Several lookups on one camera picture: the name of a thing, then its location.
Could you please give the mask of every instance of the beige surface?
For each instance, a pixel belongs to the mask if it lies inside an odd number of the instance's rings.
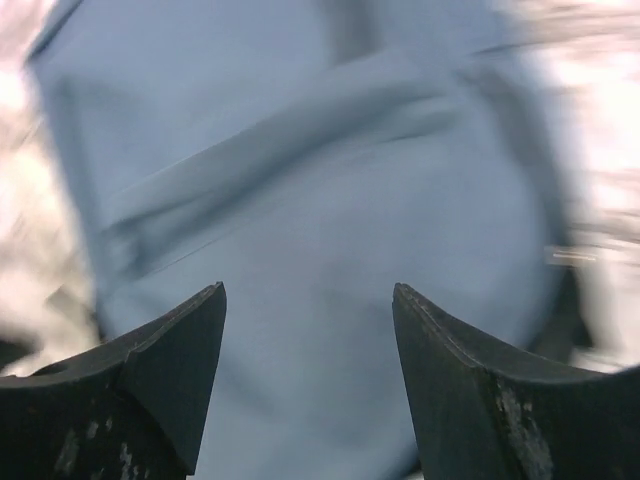
[[[35,362],[13,369],[18,374],[97,342],[83,309],[91,304],[91,287],[73,211],[21,69],[49,2],[0,0],[0,337],[35,338],[43,348],[41,356],[31,359]],[[585,285],[592,292],[592,321],[613,347],[577,361],[608,370],[640,363],[640,277],[635,265],[640,252],[633,239],[640,233],[635,7],[604,0],[500,4],[514,8],[531,26],[528,52],[543,59],[556,79],[556,91],[570,101],[569,118],[553,120],[552,127],[566,122],[577,132],[579,153],[565,160],[589,194],[587,204],[576,211],[617,229],[614,235],[581,236],[604,247],[592,249],[599,260],[591,269],[601,273],[586,275]],[[77,300],[62,312],[47,303],[59,287]]]

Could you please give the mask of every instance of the folded blue garment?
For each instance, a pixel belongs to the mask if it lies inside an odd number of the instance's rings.
[[[481,0],[60,0],[30,64],[108,334],[225,283],[196,479],[401,478],[396,282],[515,345],[549,313],[542,96]]]

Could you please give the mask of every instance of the blue fabric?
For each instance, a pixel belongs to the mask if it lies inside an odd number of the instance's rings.
[[[226,285],[195,478],[399,478],[395,282],[535,334],[564,220],[506,31],[480,0],[59,2],[31,66],[107,331]]]

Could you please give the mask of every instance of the black robotic claw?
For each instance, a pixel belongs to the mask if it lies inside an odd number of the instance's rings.
[[[218,284],[94,350],[0,379],[0,478],[192,475],[225,314]]]
[[[393,313],[425,478],[640,478],[640,369],[605,375],[524,352],[406,285]]]

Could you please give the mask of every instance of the blurry background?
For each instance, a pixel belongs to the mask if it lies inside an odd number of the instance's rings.
[[[91,280],[73,208],[23,69],[54,0],[0,0],[0,339],[39,353],[4,373],[28,375],[98,342]],[[631,1],[501,0],[523,54],[543,67],[560,112],[550,126],[573,183],[574,233],[597,268],[594,322],[611,349],[577,363],[640,363],[640,10]]]

